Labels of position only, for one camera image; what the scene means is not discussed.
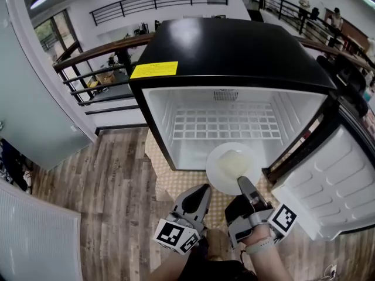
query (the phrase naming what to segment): yellow warning label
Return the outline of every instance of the yellow warning label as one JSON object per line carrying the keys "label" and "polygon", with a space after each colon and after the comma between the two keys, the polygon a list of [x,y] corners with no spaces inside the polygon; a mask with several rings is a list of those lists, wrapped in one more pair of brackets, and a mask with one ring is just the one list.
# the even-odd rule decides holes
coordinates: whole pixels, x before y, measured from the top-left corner
{"label": "yellow warning label", "polygon": [[140,64],[135,67],[132,78],[155,77],[176,75],[178,61],[168,61],[166,63]]}

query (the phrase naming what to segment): bracelet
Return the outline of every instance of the bracelet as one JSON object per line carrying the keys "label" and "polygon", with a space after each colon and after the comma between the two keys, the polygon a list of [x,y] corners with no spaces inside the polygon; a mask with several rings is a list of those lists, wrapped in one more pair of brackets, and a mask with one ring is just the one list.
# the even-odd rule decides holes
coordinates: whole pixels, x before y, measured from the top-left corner
{"label": "bracelet", "polygon": [[248,255],[251,255],[251,254],[257,253],[259,251],[262,251],[264,249],[268,249],[269,247],[274,246],[274,245],[275,245],[275,243],[274,243],[273,237],[266,237],[266,238],[258,241],[254,245],[247,246],[245,251]]}

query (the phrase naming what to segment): wooden handrail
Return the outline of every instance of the wooden handrail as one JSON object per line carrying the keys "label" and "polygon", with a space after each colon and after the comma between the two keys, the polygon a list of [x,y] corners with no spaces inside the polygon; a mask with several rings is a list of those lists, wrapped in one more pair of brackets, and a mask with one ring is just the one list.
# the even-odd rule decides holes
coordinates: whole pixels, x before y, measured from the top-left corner
{"label": "wooden handrail", "polygon": [[349,59],[352,63],[354,63],[354,64],[356,64],[356,65],[358,65],[358,66],[360,66],[360,67],[362,67],[362,68],[364,68],[368,71],[375,72],[375,68],[372,68],[371,66],[369,66],[364,59],[361,59],[361,58],[357,59],[357,58],[351,56],[349,53],[342,52],[338,49],[329,47],[325,44],[314,42],[313,40],[304,39],[304,38],[299,37],[299,36],[295,36],[295,38],[306,48],[314,49],[314,50],[324,52],[324,53],[328,53],[328,54],[331,54],[331,55],[334,55],[334,56],[337,56],[337,55],[341,54],[341,55],[345,56],[347,59]]}
{"label": "wooden handrail", "polygon": [[[154,33],[149,33],[147,35],[134,36],[128,39],[122,39],[116,42],[105,44],[105,45],[96,47],[94,49],[88,50],[86,52],[83,52],[76,57],[64,60],[61,63],[55,64],[53,67],[57,72],[59,72],[67,67],[73,66],[77,63],[81,63],[82,61],[93,59],[101,55],[116,52],[121,49],[127,49],[127,48],[132,48],[132,47],[137,47],[137,46],[141,46],[144,44],[148,44],[153,36],[154,36]],[[331,55],[335,55],[335,56],[338,54],[344,55],[354,64],[366,70],[375,72],[375,69],[369,66],[365,60],[357,59],[348,53],[342,52],[338,49],[334,49],[325,44],[314,42],[313,40],[304,39],[299,36],[295,36],[295,38],[306,48],[318,50],[318,51],[328,53]]]}
{"label": "wooden handrail", "polygon": [[80,42],[78,40],[76,40],[73,44],[70,45],[70,47],[64,51],[63,54],[60,55],[60,57],[58,59],[55,60],[55,64],[57,63],[61,63],[62,61],[68,59],[71,54],[76,50],[78,49],[80,46]]}
{"label": "wooden handrail", "polygon": [[85,51],[76,57],[72,57],[70,59],[61,61],[60,63],[55,64],[53,68],[55,69],[56,72],[60,72],[64,70],[65,68],[71,67],[77,63],[81,63],[82,61],[90,60],[95,57],[109,54],[112,52],[116,52],[122,49],[142,46],[144,44],[148,44],[153,36],[154,36],[153,33],[148,33],[146,35],[133,36],[133,37],[118,40],[116,42],[112,42],[109,44],[104,44],[102,46]]}

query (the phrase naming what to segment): fridge door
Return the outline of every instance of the fridge door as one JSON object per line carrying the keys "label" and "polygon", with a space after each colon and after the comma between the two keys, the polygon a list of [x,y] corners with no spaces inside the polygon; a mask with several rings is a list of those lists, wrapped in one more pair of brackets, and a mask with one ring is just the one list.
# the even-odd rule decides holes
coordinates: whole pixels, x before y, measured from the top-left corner
{"label": "fridge door", "polygon": [[272,193],[312,239],[332,240],[375,225],[375,146],[362,120],[342,105],[327,128],[331,133]]}

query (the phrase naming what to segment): white radiator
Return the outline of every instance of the white radiator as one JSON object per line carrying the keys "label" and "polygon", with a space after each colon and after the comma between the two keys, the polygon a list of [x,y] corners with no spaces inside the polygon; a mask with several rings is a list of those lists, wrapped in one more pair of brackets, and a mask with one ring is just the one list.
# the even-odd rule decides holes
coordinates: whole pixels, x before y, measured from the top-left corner
{"label": "white radiator", "polygon": [[80,217],[0,179],[2,277],[6,281],[81,281]]}

